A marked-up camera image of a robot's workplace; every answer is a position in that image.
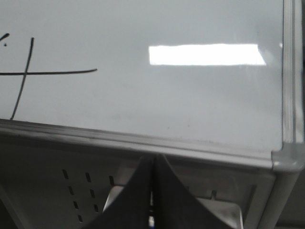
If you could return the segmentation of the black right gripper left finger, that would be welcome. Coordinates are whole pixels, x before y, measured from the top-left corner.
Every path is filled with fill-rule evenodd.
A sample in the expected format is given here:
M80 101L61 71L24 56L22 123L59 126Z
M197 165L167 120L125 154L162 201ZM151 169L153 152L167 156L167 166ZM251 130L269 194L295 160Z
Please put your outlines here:
M148 229L154 159L143 156L120 194L85 229Z

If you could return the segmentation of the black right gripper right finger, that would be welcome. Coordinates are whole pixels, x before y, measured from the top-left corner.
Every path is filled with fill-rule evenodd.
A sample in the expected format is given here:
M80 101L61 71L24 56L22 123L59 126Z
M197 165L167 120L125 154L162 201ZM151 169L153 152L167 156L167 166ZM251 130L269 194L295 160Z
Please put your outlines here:
M188 191L164 155L154 159L152 196L156 229L230 228Z

